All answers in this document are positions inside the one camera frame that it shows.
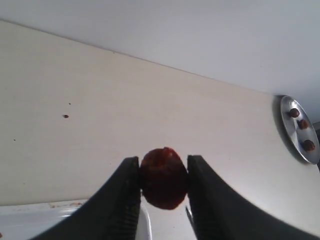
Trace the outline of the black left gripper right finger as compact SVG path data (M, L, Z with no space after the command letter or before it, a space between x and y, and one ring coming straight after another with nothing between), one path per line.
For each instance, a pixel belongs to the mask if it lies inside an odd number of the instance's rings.
M233 190L200 155L187 157L188 199L198 240L317 240Z

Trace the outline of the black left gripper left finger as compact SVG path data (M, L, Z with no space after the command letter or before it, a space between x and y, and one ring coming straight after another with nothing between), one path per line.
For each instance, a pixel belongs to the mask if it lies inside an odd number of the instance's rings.
M139 160L127 157L78 210L34 239L134 240L139 215Z

